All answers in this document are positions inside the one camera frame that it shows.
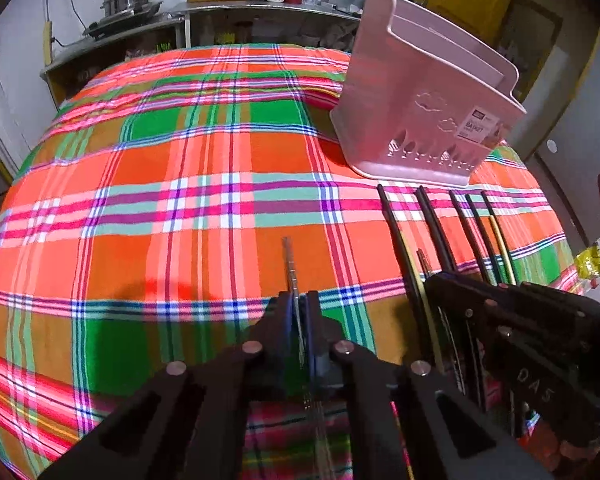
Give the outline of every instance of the basket label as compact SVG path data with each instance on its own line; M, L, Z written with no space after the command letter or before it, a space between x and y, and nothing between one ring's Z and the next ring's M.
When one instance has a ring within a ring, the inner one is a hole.
M456 137L481 144L484 138L496 128L499 121L499 118L488 113L484 108L475 106L458 126Z

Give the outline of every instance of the kitchen counter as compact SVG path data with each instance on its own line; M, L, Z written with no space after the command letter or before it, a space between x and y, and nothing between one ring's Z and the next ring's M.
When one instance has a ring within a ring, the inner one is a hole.
M359 22L358 16L352 16L340 10L331 9L329 7L314 5L314 4L287 4L278 2L263 2L261 0L232 0L219 2L182 2L169 10L173 15L182 15L184 17L184 37L185 46L191 46L191 21L192 14L198 12L208 12L211 10L235 10L235 9L261 9L261 10L280 10L289 12L305 12L309 14L320 14L322 16L333 16L349 20L351 22Z
M51 62L51 64L48 64L40 71L40 77L46 80L47 73L68 63L71 60L77 59L80 56L84 56L88 52L97 48L101 48L103 46L115 43L120 40L124 40L125 38L129 38L131 36L144 34L145 32L149 32L151 30L157 30L160 28L167 27L176 27L179 23L182 22L184 22L183 16L170 16L168 13L162 13L155 16L151 21L149 21L149 23L145 23L140 27L134 27L119 32L117 34L111 34L110 36L105 36L104 38L100 38L99 40L94 40L91 36L87 36L82 40L75 41L75 43L70 43L69 45L67 45L67 47L62 52L59 52L54 57L54 60Z

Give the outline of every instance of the black chopstick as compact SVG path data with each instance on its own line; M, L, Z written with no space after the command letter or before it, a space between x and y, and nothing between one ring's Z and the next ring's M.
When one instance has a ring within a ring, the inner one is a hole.
M398 226L398 222L395 220L394 210L391 208L391 204L389 203L389 199L384 192L384 187L382 187L382 184L378 184L378 195L380 196L380 203L382 204L382 212L384 213L384 217L389 224L389 231L394 239L394 247L396 247L398 251L398 263L400 265L400 272L402 273L402 280L404 282L407 298L409 299L409 303L413 305L413 317L418 328L420 352L422 353L424 360L428 361L429 363L434 363L435 358L433 352L433 342L431 340L431 334L429 333L429 324L427 323L427 315L424 311L424 303L422 301L422 297L420 296L418 283L416 282L416 280L419 280L420 277L416 276L411 268L409 255L407 254L407 249L404 246L404 239L402 238L400 227Z
M496 253L493 251L493 245L491 245L491 240L489 240L487 229L484 227L482 220L480 220L478 209L476 208L474 201L471 200L470 195L465 195L465 198L469 204L469 208L471 208L471 212L474 214L475 223L478 226L478 231L480 232L484 246L487 248L487 254L489 255L489 260L491 261L491 266L493 267L493 275L496 279L496 283L504 283L502 281L502 275L500 274L500 266L498 265L498 261L496 259Z
M440 220L436 215L436 211L433 209L431 200L429 200L427 192L422 186L416 190L416 198L420 204L420 209L424 215L425 222L429 227L429 233L431 235L431 240L433 241L433 246L436 248L440 267L442 270L449 270L451 272L458 270L453 253L451 252L451 247L449 246L449 240L446 239L445 232L442 229L442 225L440 225Z
M427 196L424 187L420 186L416 190L416 198L422 209L431 240L436 248L436 254L440 261L440 267L443 270L450 272L458 272L458 266L454 260L449 241L446 238L445 232L442 229L440 220L436 215L435 209ZM460 332L460 346L466 361L466 380L464 381L464 390L469 397L483 412L486 409L484 391L484 371L480 360L480 351L478 348L478 340L474 337L471 327L467 320L464 320L464 326Z
M471 247L471 251L474 254L475 261L478 264L478 269L480 269L480 275L482 276L482 280L485 283L490 283L487 268L484 266L484 261L482 260L482 253L480 252L480 247L478 247L478 242L475 240L474 232L472 231L471 226L469 225L469 222L466 219L466 216L464 216L464 212L462 211L458 199L456 198L456 194L452 189L449 190L449 196L451 197L451 203L454 205L454 208L458 213L458 218L460 219L462 231L464 231L464 236L466 236L466 239L469 242L469 247Z
M504 231L502 230L502 226L500 225L500 222L498 221L498 217L496 216L496 213L493 210L493 207L491 206L489 196L484 191L481 191L480 195L482 196L482 199L484 200L484 204L487 206L487 210L489 211L489 214L491 216L493 216L493 219L495 220L496 225L498 226L498 229L500 230L500 234L502 235L502 241L504 243L504 248L507 251L507 256L509 257L509 261L511 262L511 271L513 272L513 278L516 280L516 283L520 283L520 279L516 272L516 268L513 266L513 257L511 256L511 249L509 249L509 244L507 244L507 239L505 238Z

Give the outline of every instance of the yellow package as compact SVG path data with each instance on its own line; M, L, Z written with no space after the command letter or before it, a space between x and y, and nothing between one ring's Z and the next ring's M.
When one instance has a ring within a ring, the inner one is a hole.
M600 249L598 244L584 249L575 257L574 263L578 269L578 276L583 280L592 280L600 277Z

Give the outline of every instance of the chopstick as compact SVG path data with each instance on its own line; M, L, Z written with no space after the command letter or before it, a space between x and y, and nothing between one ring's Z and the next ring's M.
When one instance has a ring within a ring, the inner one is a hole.
M422 298L422 307L424 310L424 314L427 317L427 324L429 325L429 333L431 335L431 346L433 349L433 359L436 364L436 368L440 373L444 373L445 371L445 363L442 360L442 350L440 349L440 340L438 339L438 333L436 332L436 323L433 320L433 314L431 313L431 308L429 306L429 299L427 298L427 294L424 291L424 285L422 284L422 280L420 279L420 273L418 272L418 268L416 267L415 259L413 258L413 254L411 253L411 249L409 244L407 243L407 238L404 235L404 231L400 231L402 236L402 241L404 243L404 248L407 249L407 256L409 257L409 266L411 268L411 272L416 278L416 284L418 287L418 293Z
M498 247L500 248L500 256L502 256L504 268L509 275L509 283L511 283L511 285L517 285L516 276L513 273L513 266L511 265L507 248L504 246L504 238L502 238L502 232L500 231L500 226L498 225L495 216L489 215L489 222L491 222L491 229L493 229L493 232L496 235L496 241L498 243Z
M491 261L491 266L493 267L493 275L496 279L496 283L503 283L502 275L500 274L500 267L498 266L496 254L493 251L493 245L491 245L491 240L487 234L487 229L485 229L482 220L480 220L478 209L476 208L474 201L471 199L471 195L465 195L465 198L469 204L469 208L471 208L471 212L474 214L475 223L478 225L478 231L480 232L484 246L487 248L487 254L489 255L489 260Z
M433 274L433 271L431 270L431 264L429 263L429 260L427 260L427 255L422 251L422 249L418 249L416 254L418 255L420 266L422 267L422 272L424 272L424 277L426 279Z
M418 329L420 352L423 359L430 363L435 363L436 357L432 342L433 334L429 330L429 323L424 309L424 302L422 301L420 289L418 288L420 276L416 275L413 266L410 264L407 247L404 243L404 239L402 238L402 233L400 232L398 222L395 219L394 211L391 209L391 204L389 203L389 199L384 192L384 187L382 187L382 184L378 184L378 195L380 196L380 203L382 204L382 212L384 213L384 217L389 224L389 231L391 232L394 246L397 248L398 264L400 265L400 272L402 273L404 289L406 291L409 303L412 305L413 317L415 318Z
M436 248L436 254L438 255L438 260L440 261L440 267L442 270L458 270L453 253L451 252L451 247L449 246L449 240L446 239L445 232L442 229L440 220L438 220L436 211L433 209L431 200L429 200L427 192L422 186L416 190L416 198L418 199L420 209L422 210L424 219L429 227L429 233L431 234L433 246Z
M500 235L502 236L502 243L504 245L504 251L500 250L501 254L505 254L507 253L507 258L509 259L509 265L511 266L511 276L512 276L512 282L511 283L520 283L520 279L518 278L517 274L516 274L516 267L513 264L513 256L511 256L511 249L509 249L509 244L507 244L507 239L505 238L504 235L504 231L502 230L502 226L500 225L500 221L498 220L498 216L496 215L495 211L493 210L493 206L491 205L491 200L489 199L489 196L487 195L487 193L483 190L480 192L480 195L482 196L482 199L484 200L484 205L487 206L487 210L489 211L489 214L491 216L493 216L493 219L496 222L496 225L498 226L498 230L500 231Z
M445 232L442 229L440 220L436 215L435 209L427 196L427 192L424 187L420 186L416 190L416 198L422 209L422 214L429 227L429 233L431 240L436 248L436 254L440 261L440 267L443 270L449 272L458 272L458 266L454 260L449 241L446 238ZM446 317L446 313L440 309L441 316ZM464 390L469 397L480 410L484 411L486 407L486 394L484 391L484 371L482 369L482 362L480 360L480 351L478 347L478 340L474 337L471 326L468 320L464 320L462 332L460 333L460 346L462 347L462 353L465 356L466 366L466 381Z
M422 267L422 271L424 272L424 277L426 279L433 274L431 265L429 260L427 260L427 255L422 251L422 249L418 249L416 254L418 255L420 266ZM451 345L451 357L453 361L454 375L456 377L456 386L458 386L458 390L460 390L462 393L465 393L466 387L464 386L464 377L462 376L462 365L460 362L460 355L458 354L458 346L456 346L454 333L451 330L451 323L449 323L446 312L440 307L438 307L438 313L440 314L440 319L442 320L442 327L445 330L446 338Z
M469 247L471 247L471 251L474 254L474 258L476 263L478 264L478 269L480 269L480 275L482 276L482 280L485 283L490 283L489 275L487 273L487 268L484 266L484 261L482 260L482 253L480 252L480 247L478 247L478 242L475 240L474 232L471 230L471 226L464 216L464 212L458 203L458 199L456 198L455 192L450 189L449 196L451 197L451 203L453 204L456 212L458 213L458 218L460 219L460 225L462 226L462 231L464 231L464 236L466 236L467 241L469 242Z

